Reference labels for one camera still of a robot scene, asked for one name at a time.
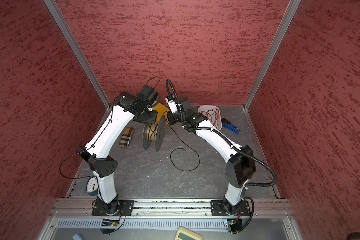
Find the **grey perforated cable spool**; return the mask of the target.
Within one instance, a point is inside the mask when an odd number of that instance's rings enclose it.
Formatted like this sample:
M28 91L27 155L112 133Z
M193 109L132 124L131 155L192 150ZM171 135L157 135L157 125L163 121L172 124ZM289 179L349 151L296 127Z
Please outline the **grey perforated cable spool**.
M158 152L163 144L166 129L166 117L161 116L158 124L145 124L142 136L143 149L147 150L154 143L155 151Z

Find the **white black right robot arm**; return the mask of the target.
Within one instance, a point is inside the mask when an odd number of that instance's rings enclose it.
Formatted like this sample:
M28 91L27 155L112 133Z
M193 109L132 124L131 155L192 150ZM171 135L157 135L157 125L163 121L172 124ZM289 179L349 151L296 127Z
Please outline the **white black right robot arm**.
M192 109L186 112L168 113L169 123L181 123L184 129L208 142L225 160L225 176L229 182L223 201L235 211L244 200L249 181L256 172L253 150L249 146L240 146L217 130L202 113Z

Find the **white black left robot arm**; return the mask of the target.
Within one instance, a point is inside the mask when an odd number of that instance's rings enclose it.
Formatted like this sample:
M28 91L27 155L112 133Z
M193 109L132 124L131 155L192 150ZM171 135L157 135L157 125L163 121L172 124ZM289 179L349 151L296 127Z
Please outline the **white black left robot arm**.
M118 194L115 189L114 172L118 162L109 156L110 150L131 121L154 124L158 112L153 108L160 101L155 90L142 90L137 94L122 92L113 101L107 120L85 147L77 149L98 182L98 202L107 208L117 206Z

